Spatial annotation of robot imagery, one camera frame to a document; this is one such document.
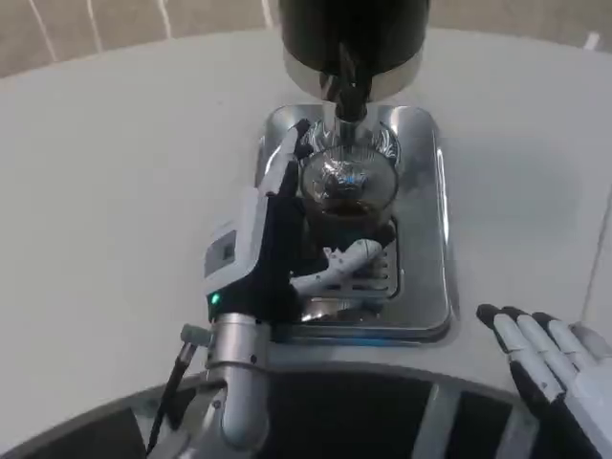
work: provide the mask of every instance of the black cable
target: black cable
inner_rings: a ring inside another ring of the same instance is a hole
[[[193,401],[197,393],[198,390],[193,387],[191,389],[185,389],[177,392],[177,394],[174,396],[174,400],[172,400],[172,403],[165,413],[165,418],[168,421],[168,425],[173,431],[178,430],[181,426],[187,407],[191,401]]]
[[[193,354],[195,354],[196,349],[197,346],[193,344],[183,344],[181,352],[174,361],[174,367],[172,368],[172,372],[170,373],[168,382],[165,384],[164,393],[162,394],[162,399],[160,400],[160,406],[157,408],[157,413],[155,413],[155,420],[153,421],[153,427],[151,427],[149,443],[146,447],[147,456],[157,445],[157,439],[160,436],[160,429],[162,428],[162,422],[164,421],[165,413],[172,404],[172,401],[174,400],[174,396],[176,395],[177,390],[179,389],[179,384],[183,379],[183,375],[189,368],[189,364],[191,363],[191,359],[193,359]]]

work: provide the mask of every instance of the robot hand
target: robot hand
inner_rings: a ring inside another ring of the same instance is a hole
[[[290,130],[259,188],[245,190],[235,218],[212,234],[205,255],[211,332],[186,326],[184,347],[151,431],[151,457],[234,457],[258,450],[267,436],[267,352],[271,326],[300,319],[299,298],[364,266],[395,238],[385,227],[345,251],[325,251],[326,266],[303,276],[305,212],[296,196],[298,161],[312,150]],[[207,373],[178,431],[156,448],[160,425],[197,346],[208,348]]]
[[[544,313],[483,304],[476,314],[495,333],[540,421],[532,456],[612,457],[612,349],[605,340]]]

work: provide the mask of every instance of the tiled floor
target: tiled floor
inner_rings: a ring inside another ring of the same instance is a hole
[[[0,77],[186,35],[270,27],[277,0],[1,0]],[[611,0],[431,0],[435,27],[612,52]]]

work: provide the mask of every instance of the dark liquid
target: dark liquid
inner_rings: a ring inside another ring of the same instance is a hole
[[[327,215],[337,217],[366,217],[373,215],[375,210],[370,205],[362,201],[342,200],[325,206],[324,212]]]
[[[285,48],[311,69],[339,76],[339,44],[374,76],[423,45],[429,0],[280,0]]]

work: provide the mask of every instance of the white table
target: white table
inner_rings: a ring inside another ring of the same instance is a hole
[[[206,234],[252,182],[266,116],[312,101],[281,50],[274,32],[208,35],[0,80],[0,452],[163,384],[181,326],[207,323]],[[579,318],[612,184],[611,80],[608,55],[429,31],[392,101],[425,107],[445,137],[460,324],[428,348],[275,346],[273,362],[513,390],[474,309]]]

